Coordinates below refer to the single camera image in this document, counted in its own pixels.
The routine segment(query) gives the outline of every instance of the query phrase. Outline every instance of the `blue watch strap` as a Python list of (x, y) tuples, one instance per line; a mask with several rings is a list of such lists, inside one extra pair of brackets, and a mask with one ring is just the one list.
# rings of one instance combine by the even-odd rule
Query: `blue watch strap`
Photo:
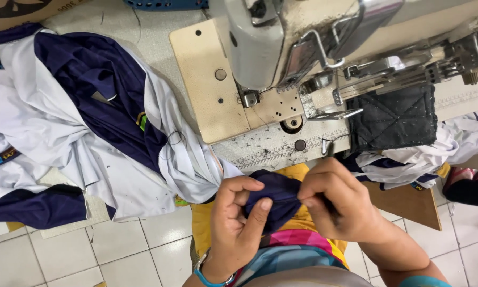
[(206, 287), (223, 287), (225, 285), (225, 282), (223, 283), (218, 283), (218, 284), (214, 284), (214, 283), (210, 283), (209, 281), (207, 281), (207, 279), (205, 279), (204, 275), (202, 274), (202, 272), (200, 272), (200, 270), (198, 269), (195, 269), (195, 275), (198, 276), (198, 278), (200, 279), (200, 281), (206, 286)]

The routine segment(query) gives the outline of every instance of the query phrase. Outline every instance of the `hand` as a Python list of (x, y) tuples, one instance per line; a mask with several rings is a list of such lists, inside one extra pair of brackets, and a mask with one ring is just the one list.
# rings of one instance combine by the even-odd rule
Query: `hand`
[[(338, 225), (324, 202), (316, 196), (322, 192), (338, 210)], [(306, 205), (319, 234), (324, 238), (350, 242), (378, 243), (389, 222), (370, 202), (368, 189), (361, 184), (338, 160), (329, 157), (312, 168), (298, 193)]]
[(259, 200), (248, 219), (242, 214), (242, 207), (250, 191), (263, 188), (263, 183), (247, 176), (222, 181), (211, 212), (211, 249), (202, 267), (202, 274), (209, 282), (224, 282), (257, 253), (273, 201)]

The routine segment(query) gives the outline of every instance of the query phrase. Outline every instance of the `left hand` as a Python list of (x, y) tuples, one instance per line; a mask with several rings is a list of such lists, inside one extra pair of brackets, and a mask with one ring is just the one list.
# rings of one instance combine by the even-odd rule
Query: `left hand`
[(242, 214), (242, 207), (250, 191), (263, 188), (263, 183), (247, 176), (222, 181), (211, 212), (211, 249), (202, 266), (202, 274), (209, 282), (223, 283), (257, 253), (273, 201), (259, 200), (248, 219)]

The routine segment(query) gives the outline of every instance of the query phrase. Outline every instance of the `blue plastic basket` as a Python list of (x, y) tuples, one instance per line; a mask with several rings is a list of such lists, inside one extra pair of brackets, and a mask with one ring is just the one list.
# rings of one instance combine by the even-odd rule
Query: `blue plastic basket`
[(144, 11), (195, 10), (209, 8), (208, 0), (124, 0), (124, 3)]

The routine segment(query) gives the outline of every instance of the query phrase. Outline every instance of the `fingernail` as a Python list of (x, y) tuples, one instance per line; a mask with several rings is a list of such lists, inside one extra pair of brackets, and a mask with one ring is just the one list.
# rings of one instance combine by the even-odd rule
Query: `fingernail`
[(301, 200), (301, 203), (306, 205), (306, 207), (312, 207), (313, 203), (310, 199)]
[(270, 199), (270, 198), (262, 199), (261, 208), (263, 210), (269, 210), (272, 205), (273, 205), (273, 200), (272, 199)]

